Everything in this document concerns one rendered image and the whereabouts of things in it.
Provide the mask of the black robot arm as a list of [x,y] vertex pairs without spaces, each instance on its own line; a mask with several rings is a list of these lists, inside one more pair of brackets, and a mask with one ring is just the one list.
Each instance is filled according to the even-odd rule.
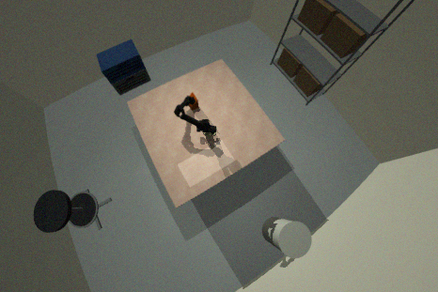
[[[174,113],[180,119],[185,120],[185,121],[195,125],[199,130],[209,131],[211,134],[214,134],[217,131],[217,129],[213,125],[210,125],[209,119],[196,120],[196,119],[194,119],[194,118],[192,118],[184,113],[183,107],[188,106],[189,103],[193,104],[194,102],[195,102],[194,97],[187,95],[184,102],[181,105],[177,105]],[[181,115],[180,115],[180,113],[181,113]]]

